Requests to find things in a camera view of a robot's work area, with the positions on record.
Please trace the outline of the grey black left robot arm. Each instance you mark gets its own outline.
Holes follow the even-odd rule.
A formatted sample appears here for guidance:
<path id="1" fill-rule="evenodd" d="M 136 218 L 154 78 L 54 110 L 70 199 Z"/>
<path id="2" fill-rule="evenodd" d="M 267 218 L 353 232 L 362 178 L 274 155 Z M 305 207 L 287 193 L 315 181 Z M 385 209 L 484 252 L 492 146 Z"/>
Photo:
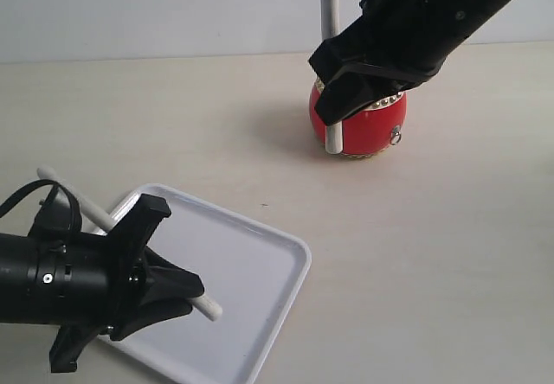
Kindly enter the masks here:
<path id="1" fill-rule="evenodd" d="M 201 279 L 148 246 L 170 214 L 164 199 L 141 195 L 107 234 L 90 234 L 76 202 L 48 198 L 27 234 L 1 236 L 2 322 L 58 325 L 69 341 L 120 341 L 189 314 Z"/>

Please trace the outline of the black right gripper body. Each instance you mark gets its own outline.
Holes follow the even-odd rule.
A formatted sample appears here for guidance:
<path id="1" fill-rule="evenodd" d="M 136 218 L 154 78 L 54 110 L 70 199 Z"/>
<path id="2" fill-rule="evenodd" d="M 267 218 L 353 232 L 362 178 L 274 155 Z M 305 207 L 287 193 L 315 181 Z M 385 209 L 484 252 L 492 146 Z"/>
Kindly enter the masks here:
<path id="1" fill-rule="evenodd" d="M 389 57 L 435 73 L 444 60 L 511 0 L 361 0 L 365 22 L 390 31 Z"/>

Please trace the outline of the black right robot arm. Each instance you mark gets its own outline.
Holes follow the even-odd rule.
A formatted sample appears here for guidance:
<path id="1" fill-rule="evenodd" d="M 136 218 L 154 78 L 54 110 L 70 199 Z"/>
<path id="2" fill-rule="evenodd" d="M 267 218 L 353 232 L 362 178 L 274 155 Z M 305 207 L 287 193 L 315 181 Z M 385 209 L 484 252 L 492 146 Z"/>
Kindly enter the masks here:
<path id="1" fill-rule="evenodd" d="M 431 80 L 447 57 L 512 0 L 361 0 L 361 16 L 309 63 L 324 84 L 325 125 Z"/>

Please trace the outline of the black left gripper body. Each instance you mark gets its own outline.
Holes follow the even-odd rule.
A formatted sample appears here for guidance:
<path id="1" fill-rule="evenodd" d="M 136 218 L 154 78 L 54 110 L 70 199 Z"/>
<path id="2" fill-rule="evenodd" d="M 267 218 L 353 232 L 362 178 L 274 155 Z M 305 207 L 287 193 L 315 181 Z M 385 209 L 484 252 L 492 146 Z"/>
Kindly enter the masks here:
<path id="1" fill-rule="evenodd" d="M 78 246 L 68 210 L 42 210 L 29 237 L 37 247 L 25 288 L 25 321 L 56 325 L 109 325 L 106 253 L 95 243 Z"/>

